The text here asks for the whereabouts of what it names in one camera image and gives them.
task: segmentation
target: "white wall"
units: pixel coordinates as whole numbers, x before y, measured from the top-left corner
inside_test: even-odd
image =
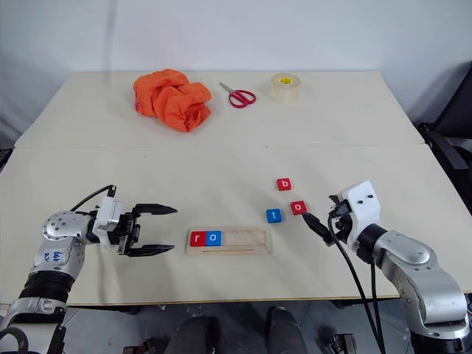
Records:
[[[472,60],[471,0],[0,0],[0,131],[70,71],[380,69],[433,119]]]

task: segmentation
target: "scissors blade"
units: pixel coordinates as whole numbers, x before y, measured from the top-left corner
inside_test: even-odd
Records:
[[[233,92],[234,90],[228,86],[226,86],[224,83],[220,83],[221,87],[223,87],[225,90],[227,90],[228,92]]]

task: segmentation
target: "red scissors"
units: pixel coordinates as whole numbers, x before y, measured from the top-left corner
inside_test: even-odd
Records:
[[[256,102],[256,95],[249,91],[233,90],[224,83],[220,83],[221,87],[229,92],[229,103],[235,108],[244,108]]]

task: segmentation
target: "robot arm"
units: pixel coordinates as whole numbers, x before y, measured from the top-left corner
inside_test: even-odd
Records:
[[[152,256],[173,248],[171,245],[133,248],[133,244],[139,239],[140,226],[136,221],[142,213],[170,214],[177,212],[174,208],[137,204],[131,212],[122,214],[122,203],[114,198],[114,191],[115,187],[110,186],[98,210],[84,213],[74,207],[45,220],[44,240],[24,290],[0,324],[0,353],[16,353],[14,350],[26,353],[21,349],[25,341],[31,353],[62,353],[66,328],[61,323],[69,292],[85,260],[86,245],[118,245],[118,254],[129,257]]]
[[[336,237],[366,263],[374,262],[397,288],[416,353],[472,353],[467,304],[454,278],[438,264],[431,247],[379,226],[380,204],[370,184],[351,186],[336,196],[330,216]],[[333,244],[328,229],[310,214],[309,227]]]

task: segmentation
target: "tape roll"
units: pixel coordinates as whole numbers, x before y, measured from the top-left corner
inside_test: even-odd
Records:
[[[300,79],[294,74],[281,72],[272,77],[271,99],[281,103],[295,103],[298,101]]]

